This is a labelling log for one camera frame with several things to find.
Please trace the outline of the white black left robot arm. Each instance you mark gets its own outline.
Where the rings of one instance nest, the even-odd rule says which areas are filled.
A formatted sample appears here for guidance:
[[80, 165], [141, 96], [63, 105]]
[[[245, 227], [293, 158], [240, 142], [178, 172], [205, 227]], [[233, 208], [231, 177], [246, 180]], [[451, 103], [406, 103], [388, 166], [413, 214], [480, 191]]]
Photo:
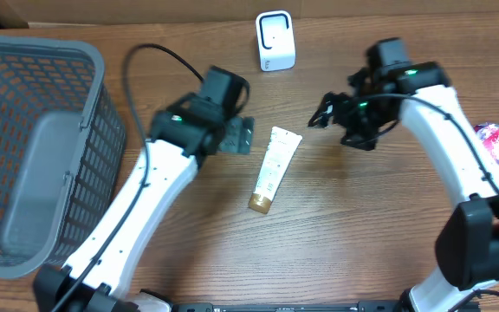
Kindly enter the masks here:
[[249, 82], [211, 67], [201, 88], [159, 111], [143, 133], [126, 183], [81, 246], [60, 269], [44, 265], [34, 293], [41, 311], [171, 311], [163, 296], [128, 292], [153, 233], [207, 157], [220, 151], [246, 104]]

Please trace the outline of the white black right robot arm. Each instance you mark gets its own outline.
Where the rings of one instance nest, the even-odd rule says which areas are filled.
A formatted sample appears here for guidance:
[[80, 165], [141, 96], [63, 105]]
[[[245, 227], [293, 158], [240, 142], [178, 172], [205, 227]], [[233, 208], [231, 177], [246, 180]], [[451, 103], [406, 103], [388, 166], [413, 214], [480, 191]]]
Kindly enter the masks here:
[[351, 94], [328, 93], [311, 127], [345, 129], [341, 144], [371, 151], [406, 127], [431, 160], [452, 213], [435, 243], [437, 266], [405, 290], [396, 311], [461, 311], [494, 295], [499, 283], [499, 165], [467, 120], [450, 78], [436, 62], [413, 62], [399, 38], [376, 42], [348, 79]]

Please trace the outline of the white gold-capped tube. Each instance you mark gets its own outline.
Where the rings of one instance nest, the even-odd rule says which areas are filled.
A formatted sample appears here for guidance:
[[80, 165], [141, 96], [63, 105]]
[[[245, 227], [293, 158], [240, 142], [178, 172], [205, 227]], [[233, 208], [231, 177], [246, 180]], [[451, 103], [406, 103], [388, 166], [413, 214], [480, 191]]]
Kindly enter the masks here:
[[248, 207], [262, 214], [270, 210], [276, 192], [302, 137], [280, 127], [272, 127], [267, 151], [249, 199]]

